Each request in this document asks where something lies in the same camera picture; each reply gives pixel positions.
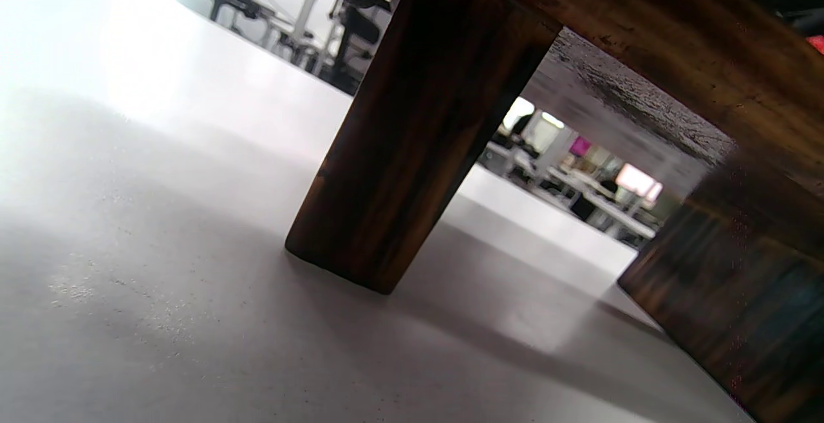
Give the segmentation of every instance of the desk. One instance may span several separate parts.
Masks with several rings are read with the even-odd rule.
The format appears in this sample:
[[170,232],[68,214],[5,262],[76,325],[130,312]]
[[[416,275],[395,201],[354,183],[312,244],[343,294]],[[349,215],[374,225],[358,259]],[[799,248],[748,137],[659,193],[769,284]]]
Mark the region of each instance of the desk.
[[597,193],[585,191],[585,193],[583,193],[583,198],[586,198],[586,200],[591,202],[592,205],[595,205],[595,207],[601,210],[601,212],[604,212],[604,214],[609,215],[609,217],[614,221],[612,226],[610,226],[605,232],[612,238],[617,238],[618,230],[621,227],[624,227],[625,229],[628,229],[638,235],[644,236],[644,238],[647,238],[648,240],[655,238],[655,230],[647,227],[640,221],[635,220],[635,218],[632,218],[626,212],[618,209],[615,205],[613,205],[613,203],[603,199],[603,197],[600,197]]
[[753,0],[400,0],[286,247],[391,293],[564,25],[725,147],[621,287],[762,423],[824,420],[824,57]]

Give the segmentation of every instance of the red object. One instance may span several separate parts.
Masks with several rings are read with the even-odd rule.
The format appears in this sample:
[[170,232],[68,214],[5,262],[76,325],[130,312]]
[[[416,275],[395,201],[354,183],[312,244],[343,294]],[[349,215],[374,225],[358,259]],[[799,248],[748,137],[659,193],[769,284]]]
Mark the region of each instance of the red object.
[[807,41],[818,50],[818,53],[824,54],[824,35],[809,37]]

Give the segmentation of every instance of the wood grain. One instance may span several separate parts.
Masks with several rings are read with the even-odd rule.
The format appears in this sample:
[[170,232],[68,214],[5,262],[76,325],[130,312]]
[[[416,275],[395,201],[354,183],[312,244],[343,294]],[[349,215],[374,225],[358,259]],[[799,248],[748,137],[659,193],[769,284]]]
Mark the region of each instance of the wood grain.
[[824,196],[824,57],[752,0],[517,0]]
[[824,421],[822,223],[821,200],[739,153],[619,285],[754,419]]
[[560,29],[510,0],[400,0],[286,249],[391,293]]

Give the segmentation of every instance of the concrete floor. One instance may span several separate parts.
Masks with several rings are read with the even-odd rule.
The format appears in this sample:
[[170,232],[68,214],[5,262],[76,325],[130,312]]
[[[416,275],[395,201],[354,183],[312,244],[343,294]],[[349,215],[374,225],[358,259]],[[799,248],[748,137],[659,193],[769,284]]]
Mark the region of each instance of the concrete floor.
[[0,420],[747,421],[626,247],[476,169],[373,294],[283,252],[348,97],[171,0],[0,3]]

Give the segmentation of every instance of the white desk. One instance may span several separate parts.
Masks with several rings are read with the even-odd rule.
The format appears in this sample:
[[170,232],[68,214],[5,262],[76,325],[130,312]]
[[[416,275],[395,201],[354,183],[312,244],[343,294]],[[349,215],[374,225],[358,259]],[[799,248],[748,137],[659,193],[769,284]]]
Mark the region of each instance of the white desk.
[[635,218],[630,217],[630,215],[625,214],[624,211],[618,209],[616,206],[612,205],[612,203],[603,199],[603,197],[600,197],[597,193],[585,191],[585,193],[583,193],[583,197],[591,202],[592,205],[595,205],[595,207],[600,209],[601,212],[609,215],[609,217],[615,222],[609,227],[609,229],[606,230],[606,234],[612,238],[618,236],[618,230],[621,227],[626,227],[626,229],[629,229],[631,232],[644,236],[644,238],[647,239],[655,238],[655,230],[647,227],[640,221],[635,220]]

